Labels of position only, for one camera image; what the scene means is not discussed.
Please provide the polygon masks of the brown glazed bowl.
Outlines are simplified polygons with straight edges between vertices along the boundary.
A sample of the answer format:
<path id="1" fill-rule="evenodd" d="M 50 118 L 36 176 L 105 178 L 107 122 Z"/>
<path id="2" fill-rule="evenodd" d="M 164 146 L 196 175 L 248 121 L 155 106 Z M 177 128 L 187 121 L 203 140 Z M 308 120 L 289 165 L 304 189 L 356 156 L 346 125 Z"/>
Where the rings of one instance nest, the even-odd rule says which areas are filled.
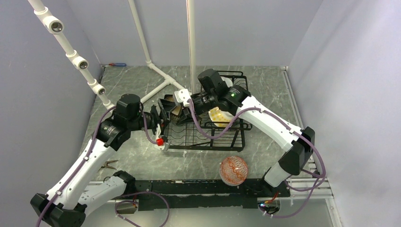
<path id="1" fill-rule="evenodd" d="M 176 126 L 181 126 L 189 122 L 188 115 L 180 105 L 176 105 L 172 95 L 165 95 L 164 100 L 167 101 L 167 103 L 164 104 L 164 110 L 169 116 L 171 123 Z"/>

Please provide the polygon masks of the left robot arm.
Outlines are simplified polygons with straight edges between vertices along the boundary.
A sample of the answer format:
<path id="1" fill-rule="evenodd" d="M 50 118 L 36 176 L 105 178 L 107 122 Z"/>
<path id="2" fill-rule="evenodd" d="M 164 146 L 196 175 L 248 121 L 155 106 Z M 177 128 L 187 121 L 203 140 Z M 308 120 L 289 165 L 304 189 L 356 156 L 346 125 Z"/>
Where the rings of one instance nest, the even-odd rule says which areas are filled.
<path id="1" fill-rule="evenodd" d="M 92 189 L 87 189 L 87 185 L 133 131 L 152 130 L 156 136 L 154 144 L 166 149 L 167 138 L 160 134 L 169 120 L 161 104 L 145 112 L 137 95 L 122 95 L 116 106 L 103 114 L 88 145 L 64 177 L 48 192 L 35 194 L 31 199 L 38 215 L 36 225 L 45 222 L 52 227 L 79 227 L 111 199 L 123 197 L 133 203 L 134 196 L 151 194 L 151 189 L 138 185 L 132 175 L 122 170 Z"/>

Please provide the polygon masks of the blue yellow patterned bowl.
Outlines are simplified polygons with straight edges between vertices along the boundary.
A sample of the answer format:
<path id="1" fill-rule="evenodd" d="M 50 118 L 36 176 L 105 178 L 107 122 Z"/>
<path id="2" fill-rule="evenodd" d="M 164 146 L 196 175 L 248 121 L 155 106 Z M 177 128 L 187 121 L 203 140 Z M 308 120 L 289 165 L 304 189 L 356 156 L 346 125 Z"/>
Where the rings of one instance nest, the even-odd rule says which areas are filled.
<path id="1" fill-rule="evenodd" d="M 210 109 L 208 114 L 212 123 L 215 126 L 223 128 L 227 127 L 231 122 L 231 120 L 234 118 L 234 116 L 231 113 L 221 111 L 218 107 Z"/>

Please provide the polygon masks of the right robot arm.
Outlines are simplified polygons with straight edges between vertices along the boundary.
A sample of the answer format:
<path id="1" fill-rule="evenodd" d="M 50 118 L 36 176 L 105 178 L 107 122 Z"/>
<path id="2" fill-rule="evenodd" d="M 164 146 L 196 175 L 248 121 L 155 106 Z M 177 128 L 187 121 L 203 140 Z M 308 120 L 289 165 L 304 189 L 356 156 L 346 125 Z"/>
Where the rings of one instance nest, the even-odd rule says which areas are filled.
<path id="1" fill-rule="evenodd" d="M 212 139 L 215 140 L 224 135 L 234 121 L 240 118 L 272 138 L 285 151 L 277 163 L 263 176 L 260 186 L 264 195 L 274 195 L 283 181 L 301 173 L 314 152 L 314 131 L 311 128 L 301 129 L 282 119 L 260 103 L 247 89 L 227 82 L 217 70 L 203 71 L 198 76 L 198 80 L 203 89 L 202 92 L 190 94 L 187 89 L 181 89 L 173 94 L 177 105 L 189 108 L 198 131 L 201 131 L 201 128 L 196 116 L 217 107 L 223 112 L 230 113 L 233 119 L 219 135 L 213 136 Z"/>

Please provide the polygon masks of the red patterned bowl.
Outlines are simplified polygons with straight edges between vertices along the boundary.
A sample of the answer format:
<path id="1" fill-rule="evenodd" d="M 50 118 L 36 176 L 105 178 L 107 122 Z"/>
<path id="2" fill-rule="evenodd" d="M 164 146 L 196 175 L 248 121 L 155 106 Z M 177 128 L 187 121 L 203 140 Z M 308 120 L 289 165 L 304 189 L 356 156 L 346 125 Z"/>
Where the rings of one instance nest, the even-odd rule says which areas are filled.
<path id="1" fill-rule="evenodd" d="M 230 78 L 227 77 L 221 77 L 223 79 L 223 81 L 226 83 L 227 87 L 232 87 L 233 86 L 233 82 Z"/>

